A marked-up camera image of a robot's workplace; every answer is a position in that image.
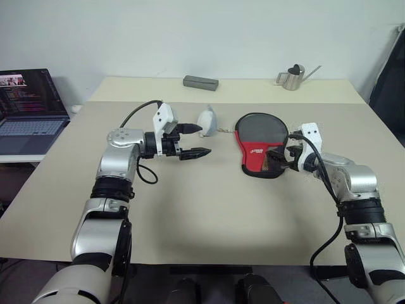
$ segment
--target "black object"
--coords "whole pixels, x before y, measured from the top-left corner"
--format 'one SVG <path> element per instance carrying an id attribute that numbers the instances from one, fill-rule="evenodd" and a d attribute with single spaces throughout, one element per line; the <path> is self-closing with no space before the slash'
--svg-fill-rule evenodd
<path id="1" fill-rule="evenodd" d="M 384 209 L 379 198 L 359 199 L 357 201 L 344 201 L 337 205 L 339 217 L 344 217 L 346 224 L 386 223 Z"/>
<path id="2" fill-rule="evenodd" d="M 405 274 L 398 270 L 378 269 L 373 270 L 369 274 L 374 285 L 381 285 L 387 281 L 405 280 Z"/>
<path id="3" fill-rule="evenodd" d="M 109 267 L 111 258 L 112 256 L 107 253 L 83 253 L 73 259 L 72 265 L 93 265 L 105 272 Z"/>
<path id="4" fill-rule="evenodd" d="M 369 105 L 405 146 L 405 30 L 375 84 Z"/>
<path id="5" fill-rule="evenodd" d="M 218 88 L 218 84 L 219 81 L 216 79 L 201 78 L 190 75 L 183 78 L 183 86 L 195 87 L 196 89 L 215 91 Z"/>
<path id="6" fill-rule="evenodd" d="M 233 265 L 182 265 L 171 266 L 170 274 L 207 274 L 207 275 L 241 275 L 252 273 L 251 266 L 233 266 Z"/>
<path id="7" fill-rule="evenodd" d="M 235 288 L 236 304 L 282 304 L 278 293 L 260 275 L 248 274 Z"/>
<path id="8" fill-rule="evenodd" d="M 285 166 L 274 157 L 283 159 L 287 135 L 286 125 L 276 116 L 249 113 L 241 117 L 235 126 L 235 137 L 242 151 L 242 171 L 264 179 L 280 176 Z"/>
<path id="9" fill-rule="evenodd" d="M 87 291 L 79 290 L 77 294 L 79 296 L 84 296 L 85 298 L 88 298 L 90 301 L 94 302 L 95 304 L 101 304 L 99 299 L 97 299 L 93 294 L 88 293 Z"/>
<path id="10" fill-rule="evenodd" d="M 193 123 L 178 123 L 171 133 L 163 134 L 163 154 L 166 156 L 178 155 L 180 160 L 193 160 L 209 154 L 211 150 L 207 148 L 191 148 L 190 150 L 183 150 L 177 145 L 180 140 L 180 134 L 192 134 L 200 130 L 202 130 L 202 128 Z M 142 158 L 153 158 L 157 152 L 154 132 L 146 132 L 145 155 Z"/>
<path id="11" fill-rule="evenodd" d="M 192 279 L 185 278 L 176 283 L 166 304 L 201 304 L 201 287 Z"/>
<path id="12" fill-rule="evenodd" d="M 301 69 L 299 68 L 299 65 L 294 65 L 292 68 L 289 68 L 288 71 L 292 75 L 299 76 L 299 72 L 301 71 Z"/>
<path id="13" fill-rule="evenodd" d="M 114 268 L 112 271 L 114 276 L 123 277 L 127 272 L 127 267 L 129 267 L 128 261 L 130 261 L 130 247 L 132 244 L 131 228 L 132 224 L 128 219 L 122 221 L 114 254 Z"/>
<path id="14" fill-rule="evenodd" d="M 113 198 L 129 202 L 134 198 L 129 180 L 118 177 L 100 177 L 96 179 L 90 198 Z"/>
<path id="15" fill-rule="evenodd" d="M 347 273 L 353 285 L 357 288 L 367 288 L 367 278 L 365 268 L 361 261 L 359 251 L 354 244 L 347 245 L 344 248 L 344 255 L 346 257 Z"/>
<path id="16" fill-rule="evenodd" d="M 347 266 L 333 265 L 333 266 L 316 266 L 315 272 L 319 280 L 336 279 L 338 277 L 347 277 Z"/>

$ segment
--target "beige table surface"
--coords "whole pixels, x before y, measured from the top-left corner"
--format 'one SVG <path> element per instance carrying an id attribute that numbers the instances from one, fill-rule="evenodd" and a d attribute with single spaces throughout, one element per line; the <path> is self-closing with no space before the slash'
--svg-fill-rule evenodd
<path id="1" fill-rule="evenodd" d="M 343 80 L 312 80 L 288 91 L 270 79 L 220 79 L 215 92 L 184 87 L 179 78 L 105 77 L 89 101 L 166 103 L 356 103 L 364 100 Z"/>
<path id="2" fill-rule="evenodd" d="M 89 197 L 106 134 L 137 103 L 90 102 L 72 120 L 0 219 L 0 257 L 70 260 L 70 242 Z M 181 122 L 195 122 L 203 104 L 173 103 Z M 246 113 L 280 117 L 292 130 L 318 122 L 324 151 L 369 165 L 377 174 L 386 215 L 405 244 L 405 149 L 366 104 L 215 104 L 219 127 Z M 152 130 L 154 107 L 128 127 Z M 211 154 L 191 161 L 145 160 L 156 185 L 135 180 L 131 202 L 133 263 L 306 265 L 338 218 L 322 183 L 288 171 L 275 180 L 242 173 L 233 134 L 183 136 L 183 148 Z M 344 264 L 343 234 L 319 258 Z"/>

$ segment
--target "silver arm segment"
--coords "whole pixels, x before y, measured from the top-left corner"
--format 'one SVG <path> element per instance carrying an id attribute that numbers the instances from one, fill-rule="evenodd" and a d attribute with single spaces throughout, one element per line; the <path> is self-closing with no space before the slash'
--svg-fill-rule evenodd
<path id="1" fill-rule="evenodd" d="M 143 131 L 116 129 L 108 134 L 107 142 L 96 185 L 103 177 L 132 185 L 137 158 L 144 151 Z M 110 198 L 107 193 L 87 200 L 72 240 L 73 265 L 57 272 L 33 303 L 94 304 L 95 299 L 96 303 L 106 303 L 111 275 L 122 276 L 130 258 L 128 210 L 127 201 Z"/>
<path id="2" fill-rule="evenodd" d="M 342 156 L 321 152 L 321 137 L 315 123 L 298 130 L 310 137 L 325 164 L 332 189 L 339 201 L 338 215 L 345 218 L 344 231 L 351 244 L 345 247 L 349 278 L 366 289 L 375 303 L 405 300 L 405 259 L 392 224 L 387 223 L 381 206 L 377 177 L 367 166 Z M 288 147 L 302 146 L 301 155 L 292 157 Z M 305 141 L 292 141 L 285 150 L 294 170 L 313 173 L 321 179 L 318 160 Z"/>
<path id="3" fill-rule="evenodd" d="M 177 124 L 168 104 L 161 104 L 153 124 L 156 134 L 127 128 L 108 134 L 96 182 L 73 236 L 72 265 L 57 272 L 33 303 L 105 304 L 111 276 L 125 276 L 130 264 L 132 225 L 128 211 L 139 158 L 164 154 L 190 160 L 211 152 L 206 148 L 183 151 L 178 146 L 180 133 L 191 134 L 201 128 Z"/>

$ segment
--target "laptop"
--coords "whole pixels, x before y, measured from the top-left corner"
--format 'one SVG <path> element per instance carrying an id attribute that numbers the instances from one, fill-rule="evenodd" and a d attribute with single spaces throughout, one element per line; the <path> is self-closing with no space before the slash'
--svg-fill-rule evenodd
<path id="1" fill-rule="evenodd" d="M 69 121 L 46 68 L 0 72 L 0 155 L 44 155 Z"/>

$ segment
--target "gray block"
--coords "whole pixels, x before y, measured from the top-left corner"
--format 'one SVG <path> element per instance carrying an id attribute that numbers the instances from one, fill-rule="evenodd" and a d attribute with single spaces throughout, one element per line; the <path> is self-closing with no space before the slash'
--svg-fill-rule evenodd
<path id="1" fill-rule="evenodd" d="M 218 87 L 219 81 L 216 79 L 201 78 L 187 75 L 183 78 L 183 86 L 195 87 L 196 89 L 203 89 L 209 91 L 215 91 Z"/>

